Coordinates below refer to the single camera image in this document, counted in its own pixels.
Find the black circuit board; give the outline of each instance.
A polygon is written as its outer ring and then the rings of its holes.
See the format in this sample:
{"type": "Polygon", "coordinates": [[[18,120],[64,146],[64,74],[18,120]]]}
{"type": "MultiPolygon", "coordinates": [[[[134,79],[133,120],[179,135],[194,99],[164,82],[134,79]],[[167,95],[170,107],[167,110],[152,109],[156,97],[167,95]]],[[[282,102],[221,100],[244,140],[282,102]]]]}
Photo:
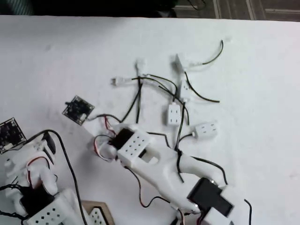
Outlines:
{"type": "Polygon", "coordinates": [[[66,105],[67,107],[62,114],[80,126],[85,122],[87,117],[95,108],[93,105],[78,96],[75,96],[71,102],[66,102],[66,105]]]}
{"type": "Polygon", "coordinates": [[[0,124],[0,151],[13,149],[26,141],[15,118],[0,124]]]}

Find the white surface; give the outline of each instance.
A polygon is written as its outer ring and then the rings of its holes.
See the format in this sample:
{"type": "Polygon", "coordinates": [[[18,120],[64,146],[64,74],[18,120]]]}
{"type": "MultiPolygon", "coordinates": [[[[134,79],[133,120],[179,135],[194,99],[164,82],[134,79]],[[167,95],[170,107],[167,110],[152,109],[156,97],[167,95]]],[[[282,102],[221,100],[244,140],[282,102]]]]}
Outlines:
{"type": "MultiPolygon", "coordinates": [[[[175,212],[169,205],[155,200],[143,209],[132,174],[96,157],[87,148],[91,135],[61,112],[77,94],[101,112],[121,118],[137,85],[114,88],[109,85],[112,77],[136,76],[135,61],[144,57],[148,73],[176,81],[176,53],[196,52],[204,61],[223,39],[218,60],[188,73],[202,95],[221,101],[189,102],[191,125],[218,120],[219,135],[207,142],[186,139],[180,147],[224,167],[228,182],[252,203],[253,224],[296,225],[299,37],[296,22],[0,16],[0,121],[15,116],[27,137],[45,128],[57,130],[66,143],[82,199],[106,202],[117,225],[170,224],[175,212]]],[[[163,125],[162,107],[168,102],[162,91],[145,87],[140,124],[147,131],[166,132],[174,141],[175,131],[163,125]]],[[[132,113],[127,121],[134,122],[134,117],[132,113]]],[[[182,133],[188,131],[185,126],[182,133]]],[[[2,165],[6,156],[0,160],[2,165]]],[[[57,161],[59,186],[73,188],[59,148],[57,161]]],[[[142,187],[143,200],[149,202],[157,192],[145,182],[142,187]]],[[[3,193],[0,197],[0,209],[12,210],[3,193]]],[[[195,224],[195,218],[187,218],[187,224],[195,224]]]]}

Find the electronic component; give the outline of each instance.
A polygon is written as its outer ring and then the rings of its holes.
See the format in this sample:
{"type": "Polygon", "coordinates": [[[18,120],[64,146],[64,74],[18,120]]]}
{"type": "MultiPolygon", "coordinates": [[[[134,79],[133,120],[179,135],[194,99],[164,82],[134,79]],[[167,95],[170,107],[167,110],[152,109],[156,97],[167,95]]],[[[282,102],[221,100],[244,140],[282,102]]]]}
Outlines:
{"type": "Polygon", "coordinates": [[[12,149],[26,141],[26,138],[15,118],[0,124],[0,151],[12,149]]]}
{"type": "Polygon", "coordinates": [[[201,123],[195,126],[197,139],[209,139],[217,136],[218,130],[214,122],[201,123]]]}
{"type": "Polygon", "coordinates": [[[176,103],[172,103],[168,107],[167,111],[167,125],[178,126],[181,121],[180,106],[176,103]]]}
{"type": "Polygon", "coordinates": [[[62,112],[63,115],[67,116],[69,119],[77,123],[78,125],[82,125],[90,113],[95,108],[90,103],[84,101],[82,98],[77,95],[71,102],[66,102],[67,107],[62,112]]]}
{"type": "Polygon", "coordinates": [[[233,206],[220,194],[222,189],[211,183],[207,178],[201,178],[188,195],[188,199],[196,203],[202,213],[207,214],[211,208],[215,208],[223,216],[227,217],[233,206]]]}

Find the white cable connector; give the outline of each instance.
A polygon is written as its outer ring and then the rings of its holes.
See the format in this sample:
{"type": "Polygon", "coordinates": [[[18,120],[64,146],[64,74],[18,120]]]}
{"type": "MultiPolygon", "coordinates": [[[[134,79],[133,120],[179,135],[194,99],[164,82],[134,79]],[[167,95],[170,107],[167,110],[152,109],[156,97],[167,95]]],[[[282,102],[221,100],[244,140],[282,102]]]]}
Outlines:
{"type": "Polygon", "coordinates": [[[203,65],[202,62],[192,61],[191,59],[188,59],[186,55],[183,53],[176,54],[175,63],[179,72],[181,73],[184,73],[184,71],[186,71],[191,67],[197,67],[203,65]]]}
{"type": "Polygon", "coordinates": [[[172,103],[168,107],[167,111],[167,125],[178,126],[181,120],[180,106],[176,103],[172,103]]]}
{"type": "Polygon", "coordinates": [[[195,126],[195,134],[197,139],[211,139],[217,136],[218,130],[215,122],[201,123],[195,126]]]}
{"type": "Polygon", "coordinates": [[[112,79],[112,85],[114,86],[120,86],[120,85],[123,85],[123,84],[126,84],[126,83],[129,83],[131,82],[132,79],[131,78],[125,78],[125,77],[115,77],[112,79]]]}
{"type": "Polygon", "coordinates": [[[142,76],[146,73],[147,61],[145,58],[138,58],[135,63],[135,67],[137,70],[137,75],[142,76]]]}

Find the black cable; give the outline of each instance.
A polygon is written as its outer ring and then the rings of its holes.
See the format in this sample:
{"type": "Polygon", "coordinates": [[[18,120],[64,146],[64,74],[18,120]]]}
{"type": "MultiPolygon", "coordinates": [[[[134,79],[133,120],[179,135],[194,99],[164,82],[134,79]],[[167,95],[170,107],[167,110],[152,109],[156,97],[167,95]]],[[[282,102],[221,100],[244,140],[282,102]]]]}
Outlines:
{"type": "Polygon", "coordinates": [[[96,119],[96,118],[100,118],[100,117],[112,117],[112,118],[114,118],[116,121],[118,121],[119,123],[121,123],[121,120],[120,119],[118,119],[116,116],[114,116],[114,115],[111,115],[111,114],[100,114],[100,115],[97,115],[97,116],[95,116],[94,118],[91,118],[91,119],[88,119],[88,121],[92,121],[92,120],[94,120],[94,119],[96,119]]]}
{"type": "Polygon", "coordinates": [[[80,209],[80,213],[81,213],[81,216],[82,216],[82,219],[83,219],[83,222],[84,222],[84,225],[88,225],[88,223],[86,222],[86,219],[85,219],[85,216],[84,216],[84,213],[83,213],[83,206],[81,204],[81,199],[80,199],[80,195],[79,195],[79,190],[78,190],[78,184],[77,184],[77,179],[76,179],[76,176],[75,176],[75,173],[74,173],[74,170],[72,168],[72,165],[70,163],[70,160],[69,160],[69,157],[67,155],[67,151],[66,151],[66,148],[65,148],[65,145],[62,141],[62,138],[61,136],[54,130],[50,130],[50,129],[47,129],[47,130],[44,130],[44,131],[41,131],[39,133],[37,133],[36,135],[32,136],[30,139],[28,139],[26,141],[26,143],[29,143],[31,142],[32,140],[34,140],[35,138],[37,138],[38,136],[44,134],[44,133],[53,133],[57,136],[59,142],[60,142],[60,145],[61,145],[61,148],[62,148],[62,151],[65,155],[65,158],[66,158],[66,161],[67,161],[67,164],[68,164],[68,167],[72,173],[72,177],[73,177],[73,181],[74,181],[74,185],[75,185],[75,190],[76,190],[76,195],[77,195],[77,199],[78,199],[78,204],[79,204],[79,209],[80,209]]]}
{"type": "Polygon", "coordinates": [[[179,145],[179,139],[180,139],[180,135],[181,135],[181,130],[182,130],[182,126],[183,126],[183,120],[184,120],[184,109],[185,109],[185,102],[183,103],[183,108],[182,108],[182,114],[181,114],[181,121],[180,121],[180,126],[179,126],[179,130],[178,130],[178,134],[177,134],[177,141],[176,141],[176,145],[175,145],[175,151],[177,151],[177,162],[176,162],[176,167],[177,167],[177,174],[181,180],[182,183],[184,183],[184,180],[181,176],[181,170],[180,170],[180,159],[182,156],[182,151],[179,150],[178,145],[179,145]]]}
{"type": "Polygon", "coordinates": [[[131,170],[129,169],[127,166],[124,167],[125,169],[128,169],[134,176],[135,178],[137,179],[137,182],[139,183],[139,200],[140,200],[140,204],[144,207],[144,208],[148,208],[151,203],[155,200],[155,199],[161,199],[167,203],[170,203],[168,200],[160,197],[160,196],[155,196],[154,198],[151,199],[151,201],[149,202],[148,205],[144,205],[143,202],[142,202],[142,186],[141,186],[141,182],[140,182],[140,179],[137,177],[137,175],[131,170]]]}
{"type": "Polygon", "coordinates": [[[221,40],[221,50],[220,50],[219,54],[215,58],[213,58],[212,60],[202,63],[202,65],[207,65],[207,64],[213,62],[214,60],[216,60],[220,56],[220,54],[222,53],[223,48],[224,48],[224,43],[223,43],[223,40],[221,40]]]}
{"type": "Polygon", "coordinates": [[[162,80],[165,80],[165,81],[168,81],[168,82],[170,82],[171,84],[173,84],[174,87],[175,87],[175,94],[174,94],[174,96],[173,96],[173,101],[175,101],[175,97],[176,97],[177,94],[178,94],[178,87],[177,87],[177,85],[176,85],[173,81],[171,81],[171,80],[169,80],[169,79],[166,79],[166,78],[164,78],[164,77],[161,77],[161,76],[153,75],[153,74],[148,74],[148,75],[153,76],[153,77],[156,77],[156,78],[159,78],[159,79],[162,79],[162,80]]]}
{"type": "Polygon", "coordinates": [[[120,123],[124,122],[124,120],[125,120],[125,119],[127,118],[127,116],[130,114],[130,112],[131,112],[133,106],[135,105],[135,102],[136,102],[137,98],[140,96],[141,91],[142,91],[142,88],[139,88],[139,91],[137,92],[137,94],[136,94],[136,96],[135,96],[135,98],[134,98],[134,100],[133,100],[131,106],[129,107],[127,113],[125,114],[125,116],[123,117],[123,119],[120,121],[120,123]]]}
{"type": "Polygon", "coordinates": [[[192,91],[193,91],[198,97],[200,97],[200,98],[202,98],[202,99],[204,99],[204,100],[206,100],[206,101],[209,101],[209,102],[215,102],[215,103],[219,103],[219,102],[220,102],[220,101],[211,100],[211,99],[209,99],[209,98],[205,98],[205,97],[201,96],[201,95],[193,88],[193,86],[192,86],[191,83],[189,82],[187,73],[186,73],[186,72],[184,72],[184,73],[186,74],[186,79],[187,79],[187,83],[188,83],[189,87],[192,89],[192,91]]]}
{"type": "Polygon", "coordinates": [[[244,199],[245,203],[247,203],[249,205],[249,225],[251,225],[251,220],[252,220],[252,205],[250,204],[250,202],[248,202],[247,199],[244,199]]]}
{"type": "Polygon", "coordinates": [[[140,118],[141,103],[142,103],[142,86],[143,86],[143,84],[141,83],[141,80],[138,79],[139,96],[138,96],[138,100],[137,100],[138,103],[137,103],[135,123],[139,123],[139,118],[140,118]]]}
{"type": "Polygon", "coordinates": [[[187,0],[187,1],[194,8],[194,10],[200,11],[200,10],[203,10],[203,9],[206,8],[206,2],[205,2],[205,0],[201,0],[203,2],[203,4],[204,4],[204,6],[202,8],[196,8],[190,0],[187,0]]]}
{"type": "Polygon", "coordinates": [[[179,139],[179,143],[182,141],[182,139],[184,139],[184,138],[186,138],[186,137],[190,137],[190,136],[193,136],[193,133],[188,134],[188,135],[184,135],[183,137],[181,137],[181,138],[179,139]]]}
{"type": "Polygon", "coordinates": [[[177,98],[177,97],[176,97],[172,92],[170,92],[169,90],[164,89],[164,88],[161,87],[161,86],[159,86],[159,88],[161,88],[162,90],[164,90],[164,91],[167,92],[168,94],[174,96],[175,99],[176,99],[177,101],[179,101],[180,104],[182,104],[182,108],[185,108],[185,111],[187,112],[187,124],[189,125],[189,113],[188,113],[188,109],[186,108],[186,106],[183,105],[183,102],[182,102],[179,98],[177,98]]]}
{"type": "Polygon", "coordinates": [[[164,137],[165,137],[165,143],[167,144],[167,146],[168,146],[169,148],[171,148],[170,145],[169,145],[168,138],[167,138],[167,135],[166,135],[166,134],[162,134],[162,133],[154,133],[154,132],[147,132],[147,133],[150,134],[150,135],[160,135],[160,136],[164,136],[164,137]]]}
{"type": "Polygon", "coordinates": [[[204,162],[204,163],[208,163],[210,165],[213,165],[215,167],[217,167],[218,169],[220,169],[222,171],[222,174],[223,174],[223,178],[224,178],[224,182],[226,185],[228,185],[228,182],[227,182],[227,178],[226,178],[226,173],[225,173],[225,170],[218,164],[214,163],[214,162],[211,162],[209,160],[206,160],[204,158],[198,158],[198,157],[194,157],[192,156],[194,159],[196,159],[197,161],[201,161],[201,162],[204,162]]]}

